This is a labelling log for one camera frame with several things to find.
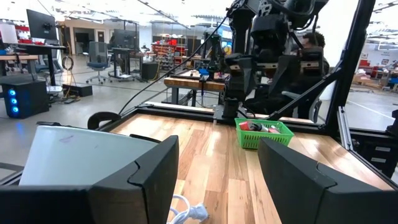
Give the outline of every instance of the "blue led light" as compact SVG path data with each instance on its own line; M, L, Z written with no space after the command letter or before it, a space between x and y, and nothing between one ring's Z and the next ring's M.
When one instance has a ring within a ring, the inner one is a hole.
M19 109L18 109L18 107L16 107L16 106L13 106L13 107L12 107L12 112L14 112L14 113L18 113L18 112L19 112Z
M8 94L10 96L15 96L17 93L15 92L15 90L8 90Z

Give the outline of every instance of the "person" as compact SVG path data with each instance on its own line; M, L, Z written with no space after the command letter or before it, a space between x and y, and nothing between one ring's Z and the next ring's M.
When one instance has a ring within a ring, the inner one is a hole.
M110 49L112 49L113 47L118 47L118 46L116 45L116 43L115 43L114 34L112 34L112 37L111 37L111 39L109 40L109 45L108 45L108 46L109 46ZM125 73L125 72L126 72L126 66L125 66L125 63L124 63L125 59L124 59L124 58L119 58L119 57L117 57L116 54L113 54L112 58L113 58L113 59L116 58L116 61L117 61L117 63L119 64L122 73Z
M307 33L302 37L301 44L305 49L312 47L325 47L325 37L319 33ZM256 92L256 97L252 99L248 99L244 102L244 106L254 113L260 114L272 114L273 112L281 109L287 103L292 101L291 98L284 96L282 91L290 91L292 93L302 94L307 91L309 88L314 86L314 84L318 83L324 75L329 72L329 63L325 58L323 58L323 73L315 73L311 75L298 74L294 81L287 86L283 87L283 89L278 90L277 92L273 92L272 96L269 95L269 88L263 88L261 93ZM308 117L309 108L311 107L313 101L317 96L309 99L305 103L299 106L298 108L298 118L303 119L312 119Z

